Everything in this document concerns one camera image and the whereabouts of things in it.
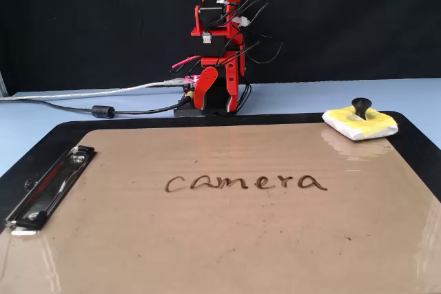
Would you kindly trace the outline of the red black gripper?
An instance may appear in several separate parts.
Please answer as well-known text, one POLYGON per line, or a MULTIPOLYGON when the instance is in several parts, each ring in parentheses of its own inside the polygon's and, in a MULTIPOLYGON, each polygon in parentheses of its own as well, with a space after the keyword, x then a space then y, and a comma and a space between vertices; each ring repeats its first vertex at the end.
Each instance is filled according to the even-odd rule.
POLYGON ((227 111, 236 110, 238 100, 238 75, 245 75, 245 51, 226 51, 224 56, 203 56, 201 66, 205 67, 194 88, 193 102, 196 109, 203 110, 207 91, 218 78, 215 67, 225 66, 226 86, 229 94, 227 111))

